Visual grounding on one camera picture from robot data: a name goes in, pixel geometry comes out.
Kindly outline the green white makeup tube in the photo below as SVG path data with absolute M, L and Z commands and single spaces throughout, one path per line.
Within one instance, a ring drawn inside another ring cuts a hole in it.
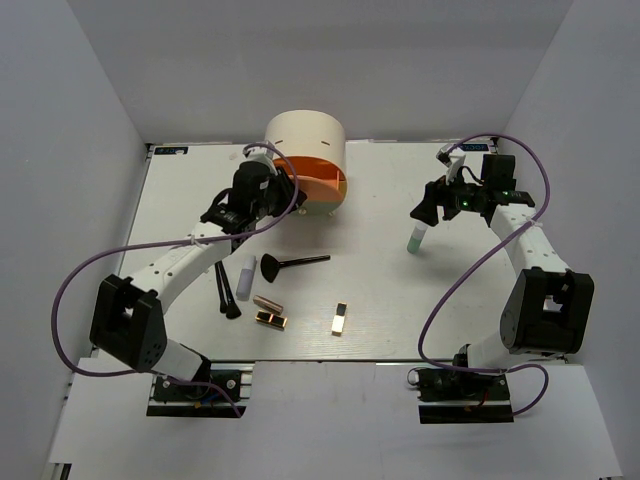
M 406 246 L 408 253 L 416 254 L 419 251 L 428 228 L 429 226 L 422 222 L 415 223 Z

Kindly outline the round beige orange organizer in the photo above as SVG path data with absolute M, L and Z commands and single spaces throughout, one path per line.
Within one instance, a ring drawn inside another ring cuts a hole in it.
M 297 173 L 307 196 L 300 215 L 331 215 L 342 205 L 348 192 L 346 137 L 337 119 L 314 110 L 282 112 L 267 124 L 265 140 L 289 159 L 274 163 Z

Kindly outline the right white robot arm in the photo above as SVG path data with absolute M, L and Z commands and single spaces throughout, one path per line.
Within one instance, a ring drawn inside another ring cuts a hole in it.
M 425 186 L 412 218 L 434 227 L 461 212 L 479 214 L 501 241 L 516 281 L 496 332 L 461 349 L 453 390 L 472 399 L 488 385 L 486 372 L 505 371 L 534 357 L 575 354 L 584 340 L 595 285 L 564 262 L 535 220 L 531 195 L 516 188 L 516 159 L 486 154 L 481 176 L 465 181 L 462 154 L 439 153 L 446 174 Z

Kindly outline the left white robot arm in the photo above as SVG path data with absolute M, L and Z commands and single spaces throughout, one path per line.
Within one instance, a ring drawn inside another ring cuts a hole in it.
M 283 167 L 242 162 L 231 187 L 214 197 L 185 244 L 125 278 L 111 275 L 101 282 L 91 343 L 138 373 L 177 380 L 188 398 L 205 396 L 211 362 L 168 338 L 165 313 L 206 270 L 233 254 L 263 218 L 280 218 L 306 199 Z

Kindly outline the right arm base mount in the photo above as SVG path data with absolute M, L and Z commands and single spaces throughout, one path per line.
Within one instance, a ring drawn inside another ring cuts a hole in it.
M 510 391 L 505 375 L 414 368 L 407 382 L 418 393 L 423 425 L 512 423 Z

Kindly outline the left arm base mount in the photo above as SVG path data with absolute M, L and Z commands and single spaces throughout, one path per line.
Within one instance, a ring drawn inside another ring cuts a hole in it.
M 216 363 L 209 382 L 213 387 L 183 386 L 156 376 L 150 389 L 146 415 L 166 418 L 240 418 L 251 395 L 254 363 Z

